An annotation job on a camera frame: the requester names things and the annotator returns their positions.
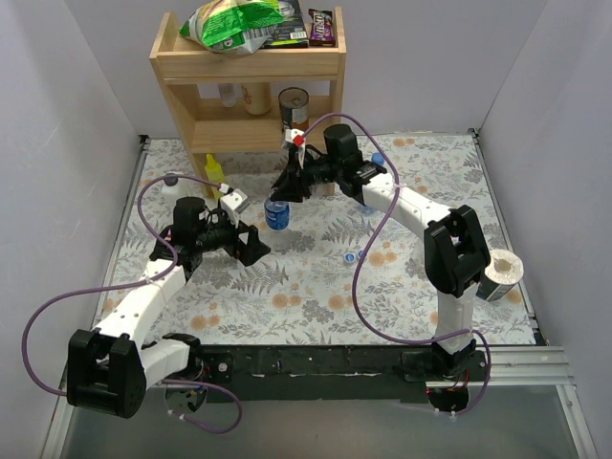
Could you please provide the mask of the blue label water bottle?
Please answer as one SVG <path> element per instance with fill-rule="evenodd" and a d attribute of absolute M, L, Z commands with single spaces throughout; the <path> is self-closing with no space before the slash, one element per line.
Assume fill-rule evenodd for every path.
<path fill-rule="evenodd" d="M 369 184 L 364 192 L 364 205 L 360 206 L 361 213 L 368 216 L 374 214 L 376 211 L 382 211 L 386 213 L 389 208 L 389 198 L 383 198 L 383 189 L 380 188 L 384 175 L 387 174 L 385 169 L 382 174 L 379 174 L 374 184 Z"/>
<path fill-rule="evenodd" d="M 265 220 L 271 230 L 285 230 L 291 219 L 291 208 L 288 202 L 272 201 L 267 199 L 264 203 Z"/>

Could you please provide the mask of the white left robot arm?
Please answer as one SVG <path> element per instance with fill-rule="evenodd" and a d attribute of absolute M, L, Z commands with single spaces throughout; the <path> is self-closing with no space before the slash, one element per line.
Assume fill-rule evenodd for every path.
<path fill-rule="evenodd" d="M 176 201 L 172 223 L 164 228 L 142 273 L 143 284 L 90 331 L 76 331 L 68 345 L 67 401 L 122 418 L 140 408 L 146 390 L 173 377 L 185 383 L 204 372 L 200 341 L 170 333 L 145 338 L 168 300 L 186 285 L 206 252 L 225 251 L 248 267 L 270 252 L 258 229 L 240 214 L 247 195 L 233 189 L 214 209 L 199 197 Z"/>

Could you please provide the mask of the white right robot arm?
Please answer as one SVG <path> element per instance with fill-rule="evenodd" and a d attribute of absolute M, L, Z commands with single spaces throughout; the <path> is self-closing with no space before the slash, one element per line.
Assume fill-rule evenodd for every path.
<path fill-rule="evenodd" d="M 335 184 L 345 196 L 416 235 L 423 244 L 427 280 L 437 294 L 438 322 L 426 341 L 429 367 L 444 380 L 458 378 L 475 351 L 473 303 L 491 261 L 476 211 L 438 204 L 401 185 L 389 160 L 364 159 L 347 124 L 326 128 L 324 142 L 326 150 L 319 152 L 306 143 L 304 132 L 285 131 L 288 162 L 273 184 L 272 200 L 301 203 L 311 197 L 313 186 Z"/>

